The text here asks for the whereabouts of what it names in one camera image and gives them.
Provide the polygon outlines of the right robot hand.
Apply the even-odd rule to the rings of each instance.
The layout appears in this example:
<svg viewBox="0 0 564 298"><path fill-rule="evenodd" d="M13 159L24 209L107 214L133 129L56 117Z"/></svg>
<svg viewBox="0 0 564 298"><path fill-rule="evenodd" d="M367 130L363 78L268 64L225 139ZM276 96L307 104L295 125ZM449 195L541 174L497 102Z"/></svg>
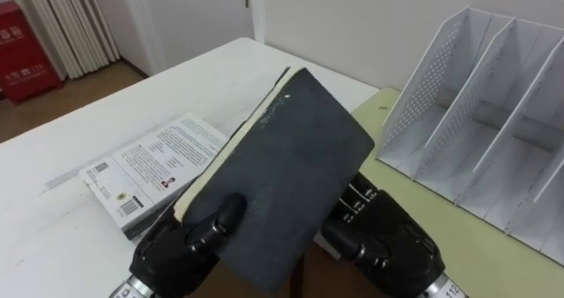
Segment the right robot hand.
<svg viewBox="0 0 564 298"><path fill-rule="evenodd" d="M363 174L351 180L321 234L383 294L444 296L449 277L439 247L389 193Z"/></svg>

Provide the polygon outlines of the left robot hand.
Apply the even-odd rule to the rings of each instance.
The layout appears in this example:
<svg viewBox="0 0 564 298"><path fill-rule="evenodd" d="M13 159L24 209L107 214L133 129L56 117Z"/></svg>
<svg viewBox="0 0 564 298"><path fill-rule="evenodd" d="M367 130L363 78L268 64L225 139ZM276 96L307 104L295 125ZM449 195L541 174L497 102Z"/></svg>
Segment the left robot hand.
<svg viewBox="0 0 564 298"><path fill-rule="evenodd" d="M134 250L125 284L134 297L184 297L219 261L217 252L240 225L247 207L238 193L195 224L183 224L169 205Z"/></svg>

